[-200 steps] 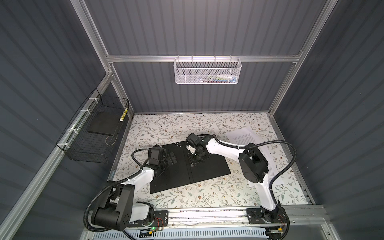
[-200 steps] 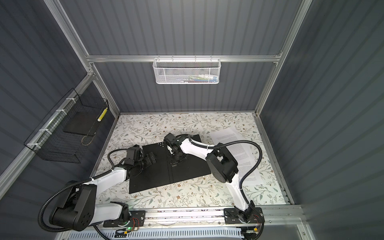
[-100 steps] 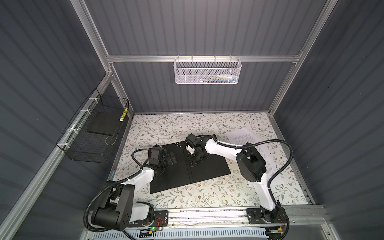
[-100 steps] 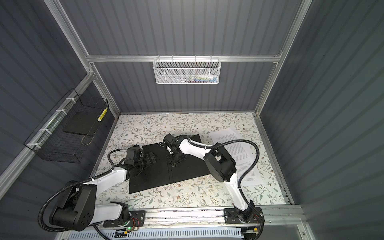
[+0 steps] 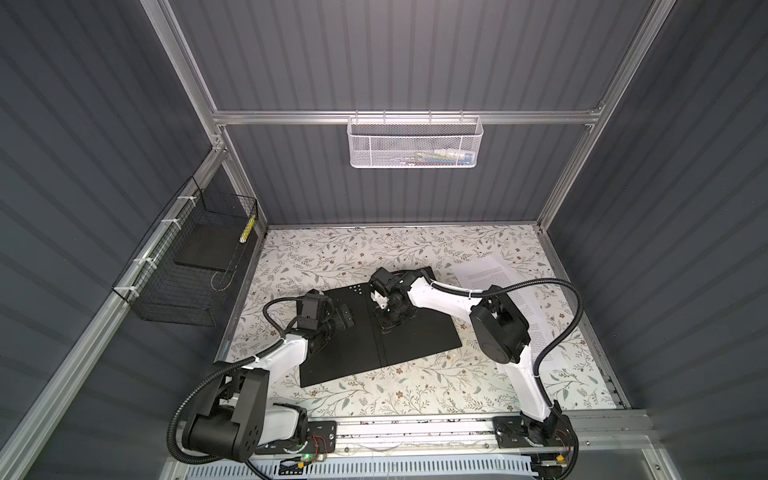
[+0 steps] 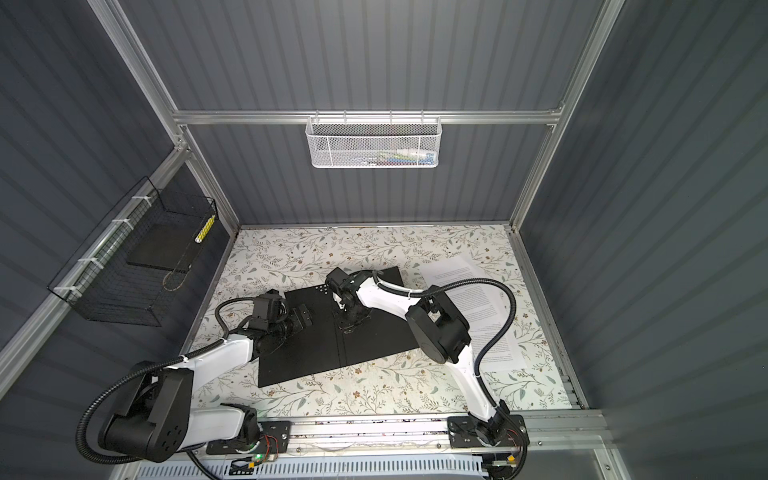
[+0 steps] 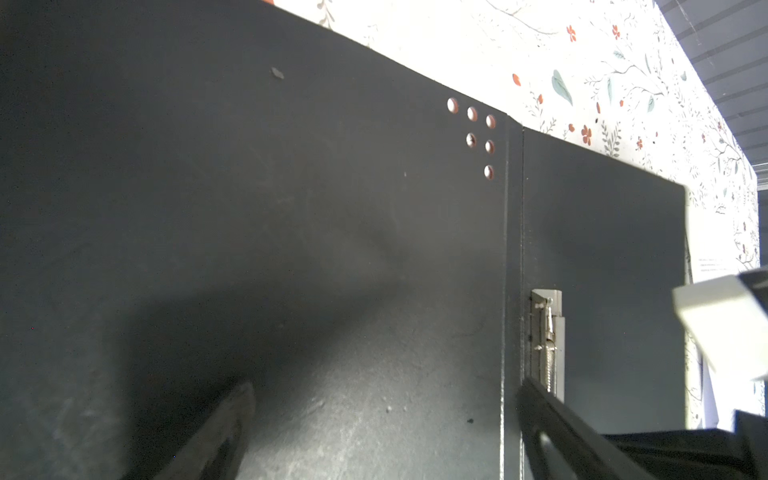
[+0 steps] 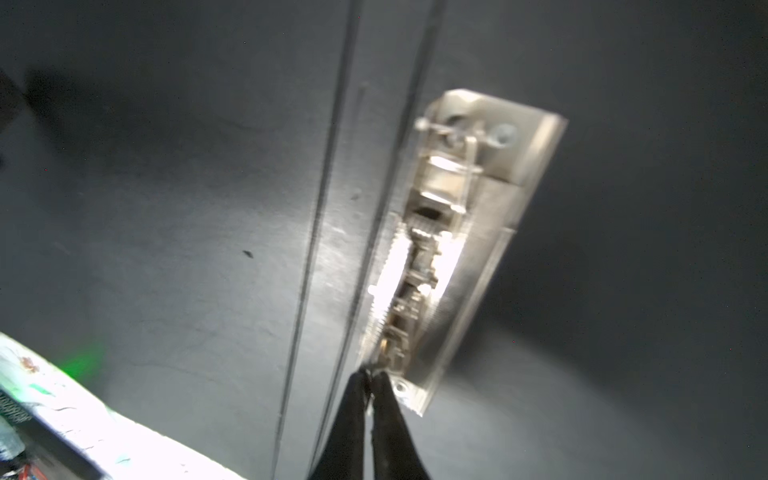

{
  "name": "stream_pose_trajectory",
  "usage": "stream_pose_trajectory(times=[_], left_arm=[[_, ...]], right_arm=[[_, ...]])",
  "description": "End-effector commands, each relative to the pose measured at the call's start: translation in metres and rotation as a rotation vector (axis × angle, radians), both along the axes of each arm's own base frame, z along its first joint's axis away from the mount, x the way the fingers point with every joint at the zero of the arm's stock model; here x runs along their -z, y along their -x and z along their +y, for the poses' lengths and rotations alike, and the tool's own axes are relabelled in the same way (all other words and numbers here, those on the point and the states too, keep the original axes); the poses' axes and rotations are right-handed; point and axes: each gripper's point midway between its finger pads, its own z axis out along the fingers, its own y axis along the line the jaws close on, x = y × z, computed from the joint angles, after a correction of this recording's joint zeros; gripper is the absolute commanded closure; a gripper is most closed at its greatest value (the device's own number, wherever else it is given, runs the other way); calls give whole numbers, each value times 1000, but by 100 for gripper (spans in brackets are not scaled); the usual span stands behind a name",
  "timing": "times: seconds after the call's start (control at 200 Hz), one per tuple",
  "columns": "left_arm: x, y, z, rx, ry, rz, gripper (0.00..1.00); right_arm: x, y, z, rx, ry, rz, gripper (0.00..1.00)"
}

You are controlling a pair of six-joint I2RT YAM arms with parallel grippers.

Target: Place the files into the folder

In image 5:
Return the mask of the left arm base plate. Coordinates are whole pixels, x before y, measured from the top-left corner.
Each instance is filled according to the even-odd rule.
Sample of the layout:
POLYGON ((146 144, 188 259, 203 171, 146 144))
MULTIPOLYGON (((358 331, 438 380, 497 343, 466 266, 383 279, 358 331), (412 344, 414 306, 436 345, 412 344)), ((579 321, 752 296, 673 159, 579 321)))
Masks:
POLYGON ((309 421, 300 426, 298 435, 288 440, 276 440, 256 448, 255 455, 330 454, 335 451, 336 421, 309 421))

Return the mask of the orange folder black inside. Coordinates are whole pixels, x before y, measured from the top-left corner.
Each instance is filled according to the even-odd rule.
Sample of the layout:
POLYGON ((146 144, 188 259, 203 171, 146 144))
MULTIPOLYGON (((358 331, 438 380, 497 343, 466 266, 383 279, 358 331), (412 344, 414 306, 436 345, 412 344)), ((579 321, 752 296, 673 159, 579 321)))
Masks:
POLYGON ((412 318, 384 329, 375 316, 376 302, 366 283, 325 292, 336 305, 348 307, 353 325, 334 334, 326 346, 300 365, 302 388, 457 349, 462 342, 453 319, 420 309, 412 318))

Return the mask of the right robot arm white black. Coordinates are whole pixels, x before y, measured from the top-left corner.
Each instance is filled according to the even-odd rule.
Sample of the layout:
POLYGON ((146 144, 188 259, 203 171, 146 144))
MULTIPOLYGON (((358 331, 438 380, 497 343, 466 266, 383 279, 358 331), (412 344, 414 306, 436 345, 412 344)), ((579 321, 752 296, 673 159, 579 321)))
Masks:
POLYGON ((562 410, 553 405, 532 356, 530 324, 509 293, 528 286, 566 283, 555 278, 523 281, 508 287, 472 290, 443 284, 420 270, 392 273, 378 268, 369 279, 374 312, 386 328, 395 328, 430 309, 471 324, 483 354, 512 383, 520 402, 521 424, 528 441, 545 445, 557 430, 562 410))

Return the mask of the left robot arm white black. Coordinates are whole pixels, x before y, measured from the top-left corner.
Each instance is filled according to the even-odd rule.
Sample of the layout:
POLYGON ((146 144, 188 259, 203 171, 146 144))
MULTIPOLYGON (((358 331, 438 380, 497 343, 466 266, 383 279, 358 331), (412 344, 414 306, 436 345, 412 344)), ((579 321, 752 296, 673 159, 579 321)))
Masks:
POLYGON ((301 448, 309 436, 307 410, 274 402, 274 381, 354 326, 349 307, 318 290, 280 297, 262 308, 277 331, 275 343, 235 362, 219 362, 171 417, 166 446, 175 460, 202 465, 228 459, 247 463, 258 448, 301 448))

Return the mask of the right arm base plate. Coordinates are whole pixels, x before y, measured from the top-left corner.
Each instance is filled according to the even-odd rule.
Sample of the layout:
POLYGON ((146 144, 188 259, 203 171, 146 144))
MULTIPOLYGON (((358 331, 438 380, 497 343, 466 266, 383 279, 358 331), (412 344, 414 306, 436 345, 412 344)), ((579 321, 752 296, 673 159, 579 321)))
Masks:
POLYGON ((575 444, 568 419, 554 413, 544 421, 525 415, 496 416, 492 427, 501 448, 563 447, 569 451, 575 444))

